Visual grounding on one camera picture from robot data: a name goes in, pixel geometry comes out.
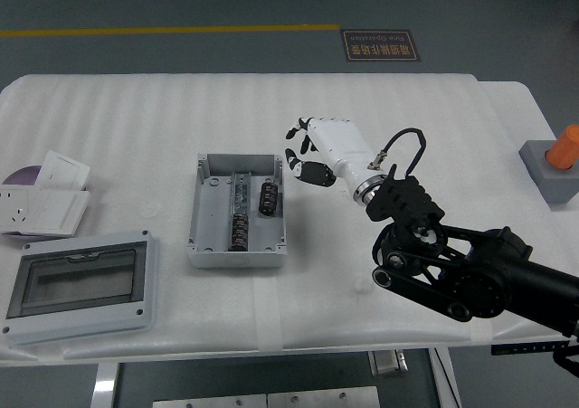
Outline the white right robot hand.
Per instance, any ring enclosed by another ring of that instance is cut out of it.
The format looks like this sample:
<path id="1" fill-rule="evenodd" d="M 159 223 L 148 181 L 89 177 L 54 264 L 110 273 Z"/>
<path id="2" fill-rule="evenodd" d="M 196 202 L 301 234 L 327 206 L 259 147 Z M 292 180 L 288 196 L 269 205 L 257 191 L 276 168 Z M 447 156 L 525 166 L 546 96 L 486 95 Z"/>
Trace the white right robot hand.
<path id="1" fill-rule="evenodd" d="M 323 187 L 332 186 L 338 178 L 346 182 L 354 201 L 363 197 L 384 181 L 381 169 L 372 169 L 375 155 L 356 125 L 342 119 L 299 119 L 286 135 L 290 140 L 300 132 L 305 133 L 300 154 L 308 151 L 319 154 L 321 160 L 305 161 L 288 148 L 285 157 L 293 175 L 300 181 Z"/>

